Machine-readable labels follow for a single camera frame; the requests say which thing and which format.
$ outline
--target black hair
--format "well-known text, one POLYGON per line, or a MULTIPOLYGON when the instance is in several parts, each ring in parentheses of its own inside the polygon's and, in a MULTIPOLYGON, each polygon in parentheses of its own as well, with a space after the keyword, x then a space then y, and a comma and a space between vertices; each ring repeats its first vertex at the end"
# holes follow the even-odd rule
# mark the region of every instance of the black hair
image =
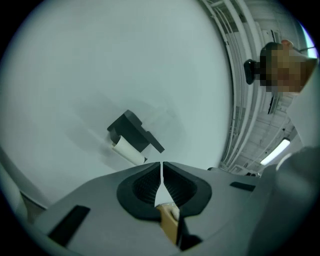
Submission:
POLYGON ((259 67, 258 67, 258 73, 259 73, 259 79, 260 84, 262 86, 266 86, 267 92, 271 92, 271 86, 272 86, 272 80, 270 80, 270 76, 267 74, 267 68, 271 67, 271 60, 272 60, 272 51, 278 50, 279 46, 281 46, 280 43, 276 42, 268 42, 260 52, 260 59, 259 59, 259 67))

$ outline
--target person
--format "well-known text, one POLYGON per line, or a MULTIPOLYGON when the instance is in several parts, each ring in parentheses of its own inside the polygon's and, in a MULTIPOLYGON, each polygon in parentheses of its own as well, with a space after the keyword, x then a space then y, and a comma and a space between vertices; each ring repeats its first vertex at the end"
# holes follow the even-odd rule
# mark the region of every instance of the person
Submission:
POLYGON ((313 74, 318 59, 300 53, 289 40, 269 42, 260 52, 258 73, 267 91, 299 94, 313 74))

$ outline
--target white cylindrical object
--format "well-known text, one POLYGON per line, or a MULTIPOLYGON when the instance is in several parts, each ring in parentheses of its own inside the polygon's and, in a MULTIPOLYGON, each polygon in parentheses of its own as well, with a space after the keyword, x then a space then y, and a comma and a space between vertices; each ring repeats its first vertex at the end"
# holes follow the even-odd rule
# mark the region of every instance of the white cylindrical object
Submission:
POLYGON ((122 136, 120 136, 118 143, 113 145, 112 149, 136 166, 145 162, 145 157, 122 136))

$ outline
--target ceiling light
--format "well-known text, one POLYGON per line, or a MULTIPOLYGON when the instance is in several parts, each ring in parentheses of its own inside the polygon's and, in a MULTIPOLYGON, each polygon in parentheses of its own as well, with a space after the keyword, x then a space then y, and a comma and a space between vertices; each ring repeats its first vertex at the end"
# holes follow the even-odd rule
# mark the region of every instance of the ceiling light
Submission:
POLYGON ((283 138, 281 143, 265 158, 263 159, 260 164, 266 166, 269 164, 273 159, 275 159, 282 151, 286 149, 290 144, 290 140, 288 138, 283 138))

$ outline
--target fluorescent light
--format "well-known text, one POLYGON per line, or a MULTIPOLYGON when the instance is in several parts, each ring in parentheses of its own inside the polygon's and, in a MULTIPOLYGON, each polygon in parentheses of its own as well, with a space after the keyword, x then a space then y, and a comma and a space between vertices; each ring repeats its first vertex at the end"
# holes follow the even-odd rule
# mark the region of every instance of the fluorescent light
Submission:
POLYGON ((284 138, 279 146, 277 146, 265 159, 263 159, 260 164, 266 166, 269 164, 273 159, 275 159, 282 151, 286 149, 290 144, 290 140, 284 138))

